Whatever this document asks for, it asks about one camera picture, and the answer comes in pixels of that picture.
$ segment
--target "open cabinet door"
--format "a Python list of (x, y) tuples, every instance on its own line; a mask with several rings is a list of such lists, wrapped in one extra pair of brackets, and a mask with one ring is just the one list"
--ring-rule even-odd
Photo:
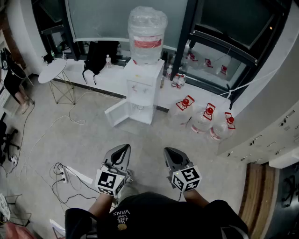
[(114, 127), (125, 119), (130, 117), (130, 103), (127, 99), (123, 99), (114, 106), (105, 110), (105, 114), (109, 121), (109, 124)]

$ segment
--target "office chair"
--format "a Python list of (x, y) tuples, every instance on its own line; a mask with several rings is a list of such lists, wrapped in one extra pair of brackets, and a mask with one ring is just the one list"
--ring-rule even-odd
[[(14, 146), (17, 150), (20, 150), (20, 147), (13, 144), (11, 140), (13, 139), (14, 134), (18, 133), (18, 130), (14, 129), (11, 134), (6, 134), (6, 124), (3, 121), (0, 121), (0, 146), (4, 145), (3, 152), (7, 153), (8, 160), (11, 161), (11, 156), (9, 154), (9, 146)], [(2, 150), (0, 148), (0, 164), (2, 165), (5, 161), (5, 155), (2, 155)]]

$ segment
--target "black t-shirt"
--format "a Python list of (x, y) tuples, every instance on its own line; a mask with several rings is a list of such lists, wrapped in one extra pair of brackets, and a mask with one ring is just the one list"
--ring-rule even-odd
[(72, 208), (65, 213), (66, 239), (79, 239), (82, 236), (114, 238), (178, 235), (221, 239), (223, 232), (227, 238), (243, 238), (231, 226), (248, 233), (247, 226), (224, 201), (213, 201), (202, 209), (151, 192), (124, 199), (105, 220), (99, 220), (82, 209)]

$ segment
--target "black backpack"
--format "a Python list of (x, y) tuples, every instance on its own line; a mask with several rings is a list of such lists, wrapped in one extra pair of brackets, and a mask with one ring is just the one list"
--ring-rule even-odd
[(99, 72), (104, 68), (106, 64), (106, 56), (109, 55), (111, 58), (112, 63), (116, 63), (116, 53), (117, 53), (117, 46), (119, 42), (114, 41), (98, 41), (98, 42), (90, 42), (89, 43), (89, 50), (87, 54), (87, 59), (84, 61), (84, 71), (82, 72), (82, 76), (87, 84), (87, 81), (84, 77), (84, 72), (86, 70), (91, 70), (93, 75), (94, 84), (95, 82), (94, 77), (99, 74)]

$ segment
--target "window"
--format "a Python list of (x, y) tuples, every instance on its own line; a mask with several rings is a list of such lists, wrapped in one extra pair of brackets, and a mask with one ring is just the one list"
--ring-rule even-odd
[[(267, 60), (287, 19), (291, 0), (32, 0), (48, 53), (86, 60), (90, 41), (118, 41), (117, 59), (130, 58), (128, 18), (137, 6), (168, 17), (164, 71), (222, 94), (250, 82)], [(232, 103), (245, 90), (234, 91)]]

